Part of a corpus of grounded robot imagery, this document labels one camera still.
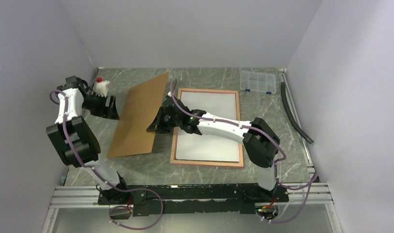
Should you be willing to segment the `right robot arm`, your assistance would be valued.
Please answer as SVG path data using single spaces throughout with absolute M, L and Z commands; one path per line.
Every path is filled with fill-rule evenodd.
M 171 133 L 180 128 L 188 134 L 212 135 L 242 144 L 250 161 L 262 174 L 257 182 L 258 196 L 271 201 L 277 194 L 277 160 L 282 153 L 280 139 L 261 118 L 251 121 L 231 120 L 200 109 L 189 109 L 177 97 L 166 97 L 147 127 L 147 132 Z

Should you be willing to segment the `brown backing board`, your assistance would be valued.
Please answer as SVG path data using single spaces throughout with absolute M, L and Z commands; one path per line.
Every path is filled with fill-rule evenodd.
M 169 73 L 129 89 L 117 124 L 108 158 L 147 154 L 152 152 L 155 133 L 147 132 L 165 96 Z

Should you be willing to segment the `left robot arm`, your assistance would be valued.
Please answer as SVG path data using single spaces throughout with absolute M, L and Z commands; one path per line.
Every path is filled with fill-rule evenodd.
M 127 202 L 130 190 L 117 171 L 100 157 L 100 144 L 83 117 L 83 110 L 93 116 L 119 120 L 115 96 L 108 96 L 109 81 L 87 81 L 71 76 L 50 93 L 56 96 L 59 112 L 55 123 L 46 128 L 47 136 L 66 166 L 87 172 L 99 184 L 100 196 L 118 204 Z

